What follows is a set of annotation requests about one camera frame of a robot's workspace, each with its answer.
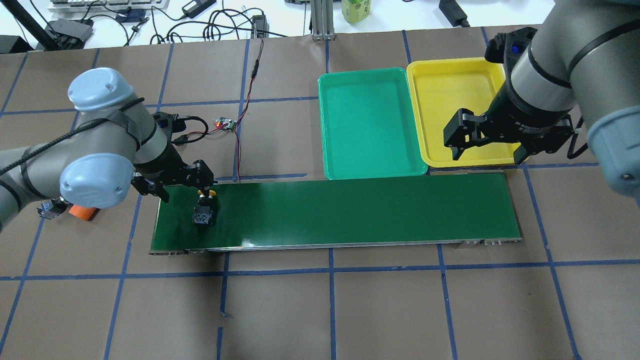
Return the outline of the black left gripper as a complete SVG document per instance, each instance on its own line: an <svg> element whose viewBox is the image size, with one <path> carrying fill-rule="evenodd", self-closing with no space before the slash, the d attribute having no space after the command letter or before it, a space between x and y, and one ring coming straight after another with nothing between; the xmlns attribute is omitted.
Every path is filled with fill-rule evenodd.
<svg viewBox="0 0 640 360"><path fill-rule="evenodd" d="M135 172L131 185L142 196L155 196L163 203L170 202L167 186L186 186L198 189L201 198L210 198L211 187L216 184L215 174L205 161L199 159L193 164L185 163L171 170L144 174Z"/></svg>

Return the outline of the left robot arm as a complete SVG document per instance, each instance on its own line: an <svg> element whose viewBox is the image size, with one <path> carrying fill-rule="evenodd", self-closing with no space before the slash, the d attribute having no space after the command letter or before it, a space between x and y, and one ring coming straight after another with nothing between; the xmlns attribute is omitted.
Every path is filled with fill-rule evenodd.
<svg viewBox="0 0 640 360"><path fill-rule="evenodd" d="M78 111L74 130L50 142L1 152L1 229L40 200L63 200L84 208L119 205L135 187L142 195L169 201L166 186L192 187L206 194L215 184L202 160L184 162L161 121L119 71L89 69L68 87Z"/></svg>

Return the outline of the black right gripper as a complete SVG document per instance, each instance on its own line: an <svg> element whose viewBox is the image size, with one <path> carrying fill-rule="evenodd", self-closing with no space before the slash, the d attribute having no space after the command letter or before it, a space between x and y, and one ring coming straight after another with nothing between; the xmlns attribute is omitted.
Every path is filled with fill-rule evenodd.
<svg viewBox="0 0 640 360"><path fill-rule="evenodd" d="M443 145L458 161L470 148L518 143L513 162L520 165L530 156L553 154L565 145L573 132L569 112L574 107L570 89L503 85L483 114L458 109L443 129Z"/></svg>

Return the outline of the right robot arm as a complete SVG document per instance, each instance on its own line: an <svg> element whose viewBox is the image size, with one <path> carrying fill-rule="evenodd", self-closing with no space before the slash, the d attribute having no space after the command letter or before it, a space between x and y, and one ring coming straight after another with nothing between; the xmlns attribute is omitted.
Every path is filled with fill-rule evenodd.
<svg viewBox="0 0 640 360"><path fill-rule="evenodd" d="M458 109L444 127L452 159L493 143L517 143L517 165L555 153L573 136L578 107L606 183L638 199L639 23L637 0L557 0L539 28L496 35L484 58L503 64L505 81L485 112Z"/></svg>

